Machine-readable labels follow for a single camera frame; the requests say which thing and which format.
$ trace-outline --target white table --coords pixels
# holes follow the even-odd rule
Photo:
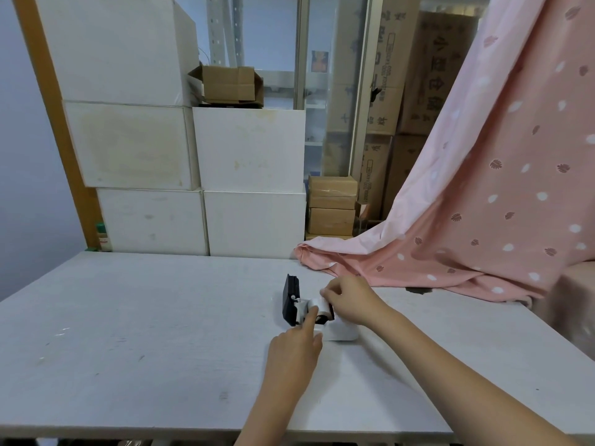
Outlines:
[[[81,253],[0,303],[0,437],[231,438],[261,383],[292,260]],[[595,363],[519,304],[379,294],[544,418],[595,434]],[[452,439],[370,331],[325,343],[290,424],[304,440]]]

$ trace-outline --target pink curtain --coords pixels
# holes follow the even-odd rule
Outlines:
[[[595,258],[595,0],[491,0],[385,222],[298,259],[374,286],[541,297]]]

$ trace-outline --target open cardboard box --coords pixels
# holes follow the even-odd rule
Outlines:
[[[263,107],[264,81],[254,67],[200,65],[188,75],[202,81],[203,101],[213,105]]]

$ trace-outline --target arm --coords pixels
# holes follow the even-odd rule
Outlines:
[[[235,446],[277,446],[289,424],[323,348],[323,336],[314,336],[318,308],[311,310],[303,326],[272,339],[264,380],[257,400]]]
[[[393,310],[363,278],[332,280],[321,295],[347,321],[368,327],[405,363],[466,446],[570,446],[574,440],[442,349]]]

